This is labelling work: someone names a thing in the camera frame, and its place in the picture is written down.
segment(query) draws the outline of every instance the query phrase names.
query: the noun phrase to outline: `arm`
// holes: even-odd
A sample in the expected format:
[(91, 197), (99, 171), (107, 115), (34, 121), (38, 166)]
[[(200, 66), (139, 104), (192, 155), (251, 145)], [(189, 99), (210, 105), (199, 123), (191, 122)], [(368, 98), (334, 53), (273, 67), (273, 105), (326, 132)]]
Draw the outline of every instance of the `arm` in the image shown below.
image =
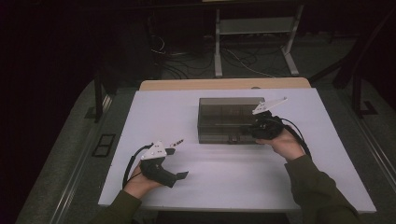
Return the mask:
[(125, 188), (119, 192), (113, 203), (94, 217), (91, 224), (132, 223), (134, 213), (142, 203), (140, 200), (161, 184), (140, 174), (140, 163), (134, 168)]
[(304, 154), (300, 145), (287, 130), (273, 140), (258, 139), (259, 144), (271, 145), (274, 152), (284, 157), (290, 176), (291, 193), (303, 211), (305, 224), (361, 223), (358, 212), (347, 201), (325, 173), (318, 170)]

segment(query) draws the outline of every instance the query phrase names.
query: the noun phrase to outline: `robotic hand controller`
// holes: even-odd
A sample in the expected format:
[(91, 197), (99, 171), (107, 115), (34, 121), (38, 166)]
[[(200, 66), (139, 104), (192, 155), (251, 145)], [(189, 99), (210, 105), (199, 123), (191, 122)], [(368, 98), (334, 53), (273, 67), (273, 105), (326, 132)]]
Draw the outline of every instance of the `robotic hand controller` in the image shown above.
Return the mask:
[[(278, 137), (282, 131), (286, 129), (297, 139), (305, 154), (312, 158), (311, 152), (309, 151), (303, 135), (297, 126), (287, 119), (273, 116), (269, 111), (270, 108), (282, 104), (285, 101), (287, 101), (286, 97), (280, 100), (260, 102), (259, 105), (252, 111), (253, 115), (256, 117), (256, 122), (248, 128), (248, 131), (251, 133), (253, 138), (272, 140)], [(292, 124), (297, 129), (299, 134), (297, 134), (297, 132), (295, 132), (294, 129), (292, 129), (289, 125), (284, 124), (283, 120)]]
[(161, 141), (158, 141), (155, 144), (144, 146), (137, 150), (136, 153), (132, 156), (125, 170), (122, 187), (125, 187), (129, 179), (135, 177), (134, 175), (128, 178), (132, 164), (134, 163), (134, 159), (136, 158), (137, 154), (143, 149), (148, 149), (148, 151), (141, 157), (140, 170), (142, 175), (144, 175), (148, 179), (157, 181), (158, 183), (165, 185), (169, 188), (172, 188), (178, 180), (186, 178), (189, 172), (177, 173), (174, 175), (169, 171), (166, 171), (162, 167), (163, 161), (165, 161), (165, 157), (167, 155), (173, 155), (175, 153), (176, 150), (172, 147), (177, 146), (181, 142), (183, 142), (183, 140), (178, 141), (177, 143), (171, 145), (171, 147), (169, 148), (165, 148), (163, 146), (163, 143)]

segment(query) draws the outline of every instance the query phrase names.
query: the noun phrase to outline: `hand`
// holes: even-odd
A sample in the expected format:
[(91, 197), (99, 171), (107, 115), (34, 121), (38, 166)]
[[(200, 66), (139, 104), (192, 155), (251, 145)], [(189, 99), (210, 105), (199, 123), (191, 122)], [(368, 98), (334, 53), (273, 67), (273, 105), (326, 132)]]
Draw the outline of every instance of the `hand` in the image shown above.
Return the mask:
[(128, 181), (123, 190), (137, 199), (141, 199), (152, 189), (162, 186), (162, 184), (150, 180), (141, 174), (140, 162), (137, 164), (136, 168), (134, 168), (131, 176), (134, 177)]
[(256, 143), (272, 146), (274, 152), (285, 158), (286, 161), (295, 160), (305, 154), (294, 136), (286, 129), (283, 129), (282, 133), (272, 140), (257, 139)]

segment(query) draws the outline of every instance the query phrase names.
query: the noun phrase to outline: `sleeve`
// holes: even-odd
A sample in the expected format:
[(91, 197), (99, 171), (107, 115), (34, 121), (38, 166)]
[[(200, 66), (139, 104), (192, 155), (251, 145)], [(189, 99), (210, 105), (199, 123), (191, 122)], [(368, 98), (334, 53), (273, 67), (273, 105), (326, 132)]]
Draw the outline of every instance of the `sleeve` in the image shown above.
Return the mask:
[(285, 164), (294, 201), (303, 210), (304, 224), (362, 223), (356, 209), (308, 156)]
[(121, 190), (113, 203), (90, 221), (91, 224), (132, 223), (134, 213), (142, 202)]

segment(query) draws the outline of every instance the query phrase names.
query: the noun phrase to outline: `right hand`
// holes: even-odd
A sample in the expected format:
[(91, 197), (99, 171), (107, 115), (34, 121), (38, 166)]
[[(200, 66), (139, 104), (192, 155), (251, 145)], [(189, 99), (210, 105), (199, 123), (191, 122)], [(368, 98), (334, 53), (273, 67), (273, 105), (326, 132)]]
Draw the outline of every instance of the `right hand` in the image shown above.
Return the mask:
[(285, 158), (287, 161), (292, 161), (305, 155), (300, 144), (286, 129), (283, 129), (282, 133), (272, 140), (256, 139), (256, 143), (272, 146), (274, 152)]

